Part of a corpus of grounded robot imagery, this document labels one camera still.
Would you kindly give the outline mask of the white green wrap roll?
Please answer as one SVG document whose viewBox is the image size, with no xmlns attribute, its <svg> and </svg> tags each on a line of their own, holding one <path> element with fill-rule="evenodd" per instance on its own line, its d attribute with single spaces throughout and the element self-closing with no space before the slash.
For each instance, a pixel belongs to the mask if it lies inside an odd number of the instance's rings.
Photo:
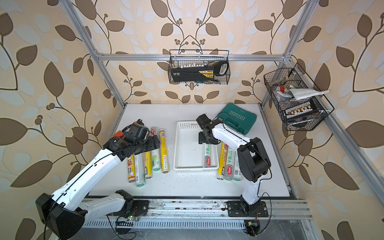
<svg viewBox="0 0 384 240">
<path fill-rule="evenodd" d="M 211 145 L 204 143 L 203 148 L 204 168 L 209 168 L 211 166 Z"/>
</svg>

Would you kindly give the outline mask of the white plastic perforated basket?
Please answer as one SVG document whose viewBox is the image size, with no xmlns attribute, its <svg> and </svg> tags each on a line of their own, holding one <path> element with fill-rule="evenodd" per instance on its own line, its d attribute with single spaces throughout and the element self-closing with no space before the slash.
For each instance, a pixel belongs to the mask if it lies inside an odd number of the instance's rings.
<svg viewBox="0 0 384 240">
<path fill-rule="evenodd" d="M 199 144 L 201 128 L 194 121 L 177 122 L 174 170 L 177 172 L 216 171 L 219 168 L 218 151 L 211 147 L 210 158 L 204 159 L 205 148 Z"/>
</svg>

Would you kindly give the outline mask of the yellow wrap roll group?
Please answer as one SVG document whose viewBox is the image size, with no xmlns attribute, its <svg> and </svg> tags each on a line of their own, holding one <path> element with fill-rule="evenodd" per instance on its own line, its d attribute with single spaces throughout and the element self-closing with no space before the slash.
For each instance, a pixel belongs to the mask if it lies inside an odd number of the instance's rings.
<svg viewBox="0 0 384 240">
<path fill-rule="evenodd" d="M 225 169 L 227 162 L 227 153 L 228 153 L 228 145 L 222 142 L 220 158 L 219 158 L 219 168 L 217 173 L 218 180 L 224 180 L 225 178 Z"/>
<path fill-rule="evenodd" d="M 167 174 L 169 172 L 169 161 L 168 161 L 166 132 L 164 129 L 159 129 L 159 137 L 161 142 L 162 173 Z"/>
</svg>

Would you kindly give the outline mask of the green grape wrap roll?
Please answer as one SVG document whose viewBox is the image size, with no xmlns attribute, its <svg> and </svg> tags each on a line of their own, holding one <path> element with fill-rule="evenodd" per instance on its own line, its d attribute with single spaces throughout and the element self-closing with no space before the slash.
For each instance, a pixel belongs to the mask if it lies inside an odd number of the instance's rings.
<svg viewBox="0 0 384 240">
<path fill-rule="evenodd" d="M 151 151 L 151 160 L 152 160 L 152 170 L 160 171 L 161 170 L 161 153 L 160 148 Z"/>
</svg>

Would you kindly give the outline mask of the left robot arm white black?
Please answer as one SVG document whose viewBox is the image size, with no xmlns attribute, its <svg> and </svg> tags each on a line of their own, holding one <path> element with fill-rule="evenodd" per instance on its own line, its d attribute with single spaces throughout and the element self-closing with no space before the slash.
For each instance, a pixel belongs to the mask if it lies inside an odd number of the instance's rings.
<svg viewBox="0 0 384 240">
<path fill-rule="evenodd" d="M 51 195 L 43 193 L 37 198 L 36 205 L 42 223 L 61 240 L 68 240 L 84 224 L 101 216 L 130 213 L 134 210 L 134 198 L 124 190 L 88 203 L 83 203 L 83 199 L 110 170 L 127 157 L 159 147 L 160 140 L 156 135 L 136 143 L 120 137 L 111 138 L 97 156 L 68 183 Z"/>
</svg>

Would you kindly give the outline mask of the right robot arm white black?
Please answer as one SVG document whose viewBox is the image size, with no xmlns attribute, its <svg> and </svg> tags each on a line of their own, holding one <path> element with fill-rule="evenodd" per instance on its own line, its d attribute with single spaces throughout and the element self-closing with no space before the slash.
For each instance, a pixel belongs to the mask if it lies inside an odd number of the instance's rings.
<svg viewBox="0 0 384 240">
<path fill-rule="evenodd" d="M 198 122 L 202 131 L 199 133 L 199 143 L 217 145 L 219 142 L 227 144 L 237 152 L 239 167 L 247 180 L 241 199 L 248 206 L 259 202 L 261 196 L 260 186 L 267 177 L 271 162 L 259 138 L 250 139 L 236 133 L 220 120 L 209 120 L 206 123 Z"/>
</svg>

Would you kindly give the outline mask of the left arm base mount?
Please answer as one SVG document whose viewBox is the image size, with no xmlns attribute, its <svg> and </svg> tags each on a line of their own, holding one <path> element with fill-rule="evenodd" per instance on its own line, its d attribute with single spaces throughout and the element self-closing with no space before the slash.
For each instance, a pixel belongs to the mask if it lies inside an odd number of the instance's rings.
<svg viewBox="0 0 384 240">
<path fill-rule="evenodd" d="M 149 203 L 150 201 L 148 200 L 132 200 L 132 201 L 129 201 L 128 203 L 125 203 L 125 205 L 120 211 L 111 213 L 109 214 L 109 216 L 113 216 L 113 217 L 146 216 L 149 210 Z"/>
</svg>

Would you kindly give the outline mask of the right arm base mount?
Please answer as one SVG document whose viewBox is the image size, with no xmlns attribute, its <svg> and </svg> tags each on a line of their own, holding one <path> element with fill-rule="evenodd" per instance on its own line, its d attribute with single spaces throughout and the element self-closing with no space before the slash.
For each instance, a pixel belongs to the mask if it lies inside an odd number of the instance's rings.
<svg viewBox="0 0 384 240">
<path fill-rule="evenodd" d="M 229 217 L 269 217 L 267 205 L 264 201 L 258 201 L 253 205 L 248 205 L 243 201 L 228 201 L 226 202 L 226 208 L 228 210 Z"/>
</svg>

